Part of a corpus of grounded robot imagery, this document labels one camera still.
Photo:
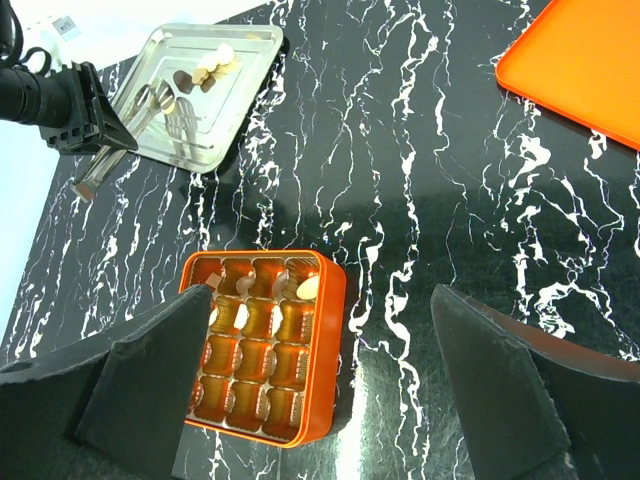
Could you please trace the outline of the white chocolate piece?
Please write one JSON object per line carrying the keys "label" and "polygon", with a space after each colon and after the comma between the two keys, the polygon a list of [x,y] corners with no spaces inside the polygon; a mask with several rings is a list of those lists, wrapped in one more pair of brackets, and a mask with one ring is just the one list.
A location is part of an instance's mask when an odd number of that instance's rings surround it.
{"label": "white chocolate piece", "polygon": [[234,320],[234,328],[242,330],[245,328],[249,319],[249,310],[245,304],[240,304]]}

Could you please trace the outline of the dark round chocolate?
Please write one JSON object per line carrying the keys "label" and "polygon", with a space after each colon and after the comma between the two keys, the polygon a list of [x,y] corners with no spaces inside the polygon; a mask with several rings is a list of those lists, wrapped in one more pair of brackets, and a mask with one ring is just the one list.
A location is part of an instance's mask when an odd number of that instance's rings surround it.
{"label": "dark round chocolate", "polygon": [[246,295],[255,283],[254,275],[244,275],[236,281],[236,291],[240,296]]}

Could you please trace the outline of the dark shell chocolate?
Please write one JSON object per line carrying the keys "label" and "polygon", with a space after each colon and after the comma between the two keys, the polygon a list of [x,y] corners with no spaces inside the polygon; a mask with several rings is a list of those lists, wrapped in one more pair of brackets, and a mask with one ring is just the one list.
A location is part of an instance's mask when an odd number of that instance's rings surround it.
{"label": "dark shell chocolate", "polygon": [[287,286],[289,281],[289,273],[287,271],[282,271],[274,280],[272,286],[272,295],[274,297],[280,297],[282,295],[283,290]]}

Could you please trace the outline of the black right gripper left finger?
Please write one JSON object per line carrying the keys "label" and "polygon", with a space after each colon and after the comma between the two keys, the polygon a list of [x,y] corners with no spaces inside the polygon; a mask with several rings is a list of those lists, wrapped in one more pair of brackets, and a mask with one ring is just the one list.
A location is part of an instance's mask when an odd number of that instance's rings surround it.
{"label": "black right gripper left finger", "polygon": [[210,315],[193,286],[1,370],[4,479],[168,479]]}

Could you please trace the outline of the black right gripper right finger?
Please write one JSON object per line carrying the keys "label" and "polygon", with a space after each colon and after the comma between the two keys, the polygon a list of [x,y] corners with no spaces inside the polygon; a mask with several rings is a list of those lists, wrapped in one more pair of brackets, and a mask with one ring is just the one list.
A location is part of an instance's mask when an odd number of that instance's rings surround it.
{"label": "black right gripper right finger", "polygon": [[638,478],[638,364],[447,285],[431,314],[476,478]]}

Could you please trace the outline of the dark square chocolate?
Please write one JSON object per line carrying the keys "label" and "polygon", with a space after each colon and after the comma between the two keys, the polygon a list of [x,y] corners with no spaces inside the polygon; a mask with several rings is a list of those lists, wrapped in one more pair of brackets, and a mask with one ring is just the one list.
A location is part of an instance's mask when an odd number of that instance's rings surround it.
{"label": "dark square chocolate", "polygon": [[205,284],[211,287],[213,290],[217,290],[219,285],[221,284],[223,278],[221,275],[212,272],[207,279],[205,280]]}

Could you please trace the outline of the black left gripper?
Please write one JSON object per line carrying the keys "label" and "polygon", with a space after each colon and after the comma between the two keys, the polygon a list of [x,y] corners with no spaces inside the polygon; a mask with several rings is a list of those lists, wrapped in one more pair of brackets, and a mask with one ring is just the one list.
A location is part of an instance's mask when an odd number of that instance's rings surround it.
{"label": "black left gripper", "polygon": [[1,119],[39,128],[46,145],[62,154],[95,154],[104,146],[135,150],[137,140],[112,107],[89,62],[48,77],[1,53]]}

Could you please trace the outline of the white oval chocolate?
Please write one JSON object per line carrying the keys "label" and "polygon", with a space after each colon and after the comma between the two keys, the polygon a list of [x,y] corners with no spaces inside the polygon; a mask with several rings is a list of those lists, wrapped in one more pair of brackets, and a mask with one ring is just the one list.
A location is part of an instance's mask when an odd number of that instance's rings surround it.
{"label": "white oval chocolate", "polygon": [[319,277],[311,276],[304,280],[297,288],[296,295],[299,299],[309,301],[314,300],[319,291]]}

